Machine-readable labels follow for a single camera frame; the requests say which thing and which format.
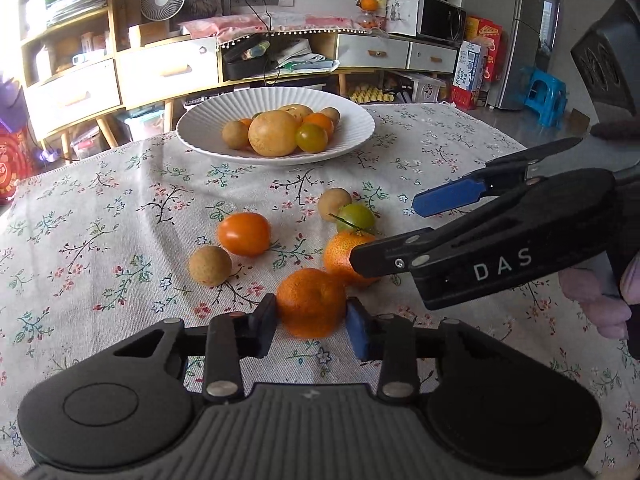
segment pink cloth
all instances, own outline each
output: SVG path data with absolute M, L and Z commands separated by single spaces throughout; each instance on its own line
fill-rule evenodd
M 194 40 L 215 36 L 218 44 L 243 38 L 249 34 L 268 32 L 271 23 L 272 32 L 293 32 L 304 30 L 364 30 L 364 27 L 354 22 L 351 18 L 338 16 L 313 16 L 311 14 L 296 14 L 294 12 L 270 12 L 271 17 L 265 12 L 255 14 L 235 14 L 233 16 L 220 16 L 207 18 L 206 20 L 193 20 L 181 23 Z

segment white bowl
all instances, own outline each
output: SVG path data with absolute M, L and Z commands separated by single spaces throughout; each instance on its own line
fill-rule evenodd
M 340 122 L 324 152 L 296 150 L 291 155 L 268 157 L 251 150 L 232 150 L 222 140 L 222 128 L 227 122 L 289 104 L 303 104 L 315 112 L 327 107 L 340 112 Z M 236 164 L 293 166 L 344 155 L 366 142 L 373 135 L 375 126 L 373 117 L 348 99 L 309 88 L 276 86 L 229 92 L 204 101 L 180 118 L 177 130 L 184 144 L 219 160 Z

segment table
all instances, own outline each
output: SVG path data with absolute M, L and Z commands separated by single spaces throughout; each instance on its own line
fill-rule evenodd
M 288 274 L 321 267 L 334 234 L 316 203 L 343 187 L 365 203 L 384 235 L 439 227 L 469 208 L 423 219 L 413 196 L 522 147 L 447 105 L 375 105 L 374 136 L 360 149 L 299 168 L 226 164 L 188 150 L 174 133 L 110 150 L 24 181 L 0 218 L 0 452 L 18 472 L 30 457 L 16 411 L 35 384 L 165 317 L 187 326 L 221 312 L 251 311 Z M 233 275 L 212 289 L 191 281 L 186 260 L 215 243 L 234 211 L 257 211 L 272 225 L 271 249 L 233 257 Z M 407 274 L 358 294 L 373 314 L 393 312 L 435 327 L 457 317 L 579 381 L 600 400 L 604 423 L 588 467 L 637 459 L 640 362 L 624 342 L 601 338 L 556 275 L 444 311 L 427 312 Z M 201 387 L 202 359 L 186 384 Z M 379 362 L 356 361 L 343 328 L 298 340 L 278 328 L 270 355 L 242 362 L 254 381 L 376 384 Z M 436 387 L 432 360 L 418 362 L 422 390 Z

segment hand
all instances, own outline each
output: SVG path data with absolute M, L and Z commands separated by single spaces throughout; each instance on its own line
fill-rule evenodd
M 601 336 L 627 339 L 626 322 L 631 318 L 629 305 L 640 303 L 640 253 L 620 279 L 622 300 L 603 296 L 602 285 L 592 270 L 561 270 L 558 278 L 564 295 L 580 303 L 585 316 Z

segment white drawer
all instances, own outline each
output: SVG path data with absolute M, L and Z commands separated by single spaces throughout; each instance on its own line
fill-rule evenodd
M 118 55 L 122 103 L 127 108 L 216 86 L 216 38 L 179 41 Z
M 412 43 L 409 47 L 409 70 L 426 70 L 428 72 L 453 73 L 456 69 L 458 51 L 453 48 Z
M 405 68 L 409 42 L 371 36 L 338 36 L 340 67 Z
M 65 124 L 120 105 L 113 59 L 27 88 L 24 96 L 38 140 Z

